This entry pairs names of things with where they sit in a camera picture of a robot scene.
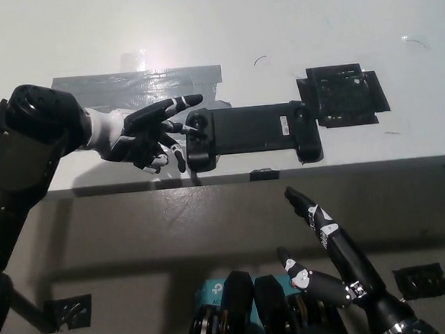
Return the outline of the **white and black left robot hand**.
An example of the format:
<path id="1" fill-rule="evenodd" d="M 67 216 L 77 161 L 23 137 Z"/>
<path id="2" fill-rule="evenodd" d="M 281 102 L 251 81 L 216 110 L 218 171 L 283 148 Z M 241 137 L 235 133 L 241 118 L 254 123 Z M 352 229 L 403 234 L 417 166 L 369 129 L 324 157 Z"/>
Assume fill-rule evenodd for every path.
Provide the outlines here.
<path id="1" fill-rule="evenodd" d="M 109 113 L 86 108 L 87 140 L 82 148 L 96 151 L 103 160 L 132 163 L 145 172 L 158 174 L 168 165 L 169 149 L 184 173 L 187 163 L 180 143 L 171 133 L 203 137 L 194 127 L 170 119 L 203 102 L 202 95 L 185 95 L 153 103 L 138 111 L 120 109 Z"/>

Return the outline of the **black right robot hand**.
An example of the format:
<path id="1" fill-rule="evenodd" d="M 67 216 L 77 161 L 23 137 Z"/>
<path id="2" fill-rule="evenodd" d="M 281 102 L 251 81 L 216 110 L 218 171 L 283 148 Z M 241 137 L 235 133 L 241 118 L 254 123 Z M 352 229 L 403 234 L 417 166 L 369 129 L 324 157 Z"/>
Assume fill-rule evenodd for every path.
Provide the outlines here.
<path id="1" fill-rule="evenodd" d="M 288 249 L 280 247 L 278 258 L 294 288 L 337 308 L 352 303 L 362 307 L 387 295 L 385 283 L 370 260 L 320 204 L 290 186 L 286 187 L 285 196 L 295 213 L 312 228 L 341 276 L 336 278 L 307 268 Z"/>

